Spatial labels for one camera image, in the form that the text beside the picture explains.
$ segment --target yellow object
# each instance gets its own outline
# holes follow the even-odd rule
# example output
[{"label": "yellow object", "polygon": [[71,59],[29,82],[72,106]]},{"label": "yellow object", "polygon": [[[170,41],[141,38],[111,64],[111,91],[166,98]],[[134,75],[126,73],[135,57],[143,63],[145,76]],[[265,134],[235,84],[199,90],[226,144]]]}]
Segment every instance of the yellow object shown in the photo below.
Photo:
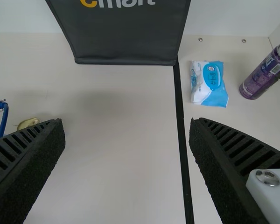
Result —
[{"label": "yellow object", "polygon": [[91,3],[87,3],[86,0],[81,0],[81,3],[88,8],[93,8],[97,6],[98,1],[92,1]]},{"label": "yellow object", "polygon": [[30,126],[33,126],[33,125],[37,125],[41,122],[40,119],[38,118],[30,118],[30,119],[27,119],[27,120],[24,120],[22,121],[18,127],[17,127],[17,131],[21,130],[21,129],[24,129],[26,127],[30,127]]}]

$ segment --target blue object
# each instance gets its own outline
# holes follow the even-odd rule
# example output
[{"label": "blue object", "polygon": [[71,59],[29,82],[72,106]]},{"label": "blue object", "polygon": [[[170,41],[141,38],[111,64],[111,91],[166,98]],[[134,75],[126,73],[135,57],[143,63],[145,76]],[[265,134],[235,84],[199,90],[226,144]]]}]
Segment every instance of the blue object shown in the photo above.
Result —
[{"label": "blue object", "polygon": [[0,138],[3,137],[8,117],[8,104],[3,101],[0,101],[0,112],[1,111],[3,111],[3,116],[0,124]]},{"label": "blue object", "polygon": [[191,102],[205,106],[226,107],[228,94],[223,81],[224,64],[220,61],[192,61]]}]

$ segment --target wet wipes package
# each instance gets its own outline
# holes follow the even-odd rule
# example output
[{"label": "wet wipes package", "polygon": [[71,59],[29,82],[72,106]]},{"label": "wet wipes package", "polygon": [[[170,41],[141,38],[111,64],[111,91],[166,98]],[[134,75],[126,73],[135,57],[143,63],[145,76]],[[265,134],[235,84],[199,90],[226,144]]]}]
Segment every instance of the wet wipes package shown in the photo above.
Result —
[{"label": "wet wipes package", "polygon": [[191,102],[225,108],[228,95],[223,81],[223,62],[192,61],[191,66]]}]

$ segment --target white table surface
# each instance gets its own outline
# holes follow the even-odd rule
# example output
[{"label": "white table surface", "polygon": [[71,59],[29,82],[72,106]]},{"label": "white table surface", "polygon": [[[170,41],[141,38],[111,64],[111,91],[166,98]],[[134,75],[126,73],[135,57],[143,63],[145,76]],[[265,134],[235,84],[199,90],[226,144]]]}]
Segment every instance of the white table surface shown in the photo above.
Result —
[{"label": "white table surface", "polygon": [[185,224],[172,67],[77,65],[63,34],[0,34],[7,133],[62,118],[25,224]]},{"label": "white table surface", "polygon": [[[238,129],[280,150],[280,81],[257,100],[243,98],[239,85],[272,51],[268,38],[184,35],[179,52],[186,139],[189,140],[191,118],[205,117]],[[225,86],[229,95],[227,108],[206,107],[190,103],[191,60],[224,62]],[[195,224],[220,224],[214,203],[193,154],[188,147],[189,173]]]}]

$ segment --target black strip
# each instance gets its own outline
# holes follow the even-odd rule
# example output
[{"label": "black strip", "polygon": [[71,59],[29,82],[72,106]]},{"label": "black strip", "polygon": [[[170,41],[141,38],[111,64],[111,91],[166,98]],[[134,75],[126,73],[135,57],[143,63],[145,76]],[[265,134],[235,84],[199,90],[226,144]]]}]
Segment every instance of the black strip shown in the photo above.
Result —
[{"label": "black strip", "polygon": [[186,224],[194,224],[185,124],[183,120],[184,114],[183,114],[183,103],[182,103],[181,74],[179,70],[178,59],[176,60],[175,66],[173,66],[173,73],[174,73],[174,86],[175,86],[177,133],[178,133],[178,144],[179,144],[179,156],[181,160],[181,169],[182,169],[182,189],[183,189],[183,201],[184,201],[185,214],[186,214]]}]

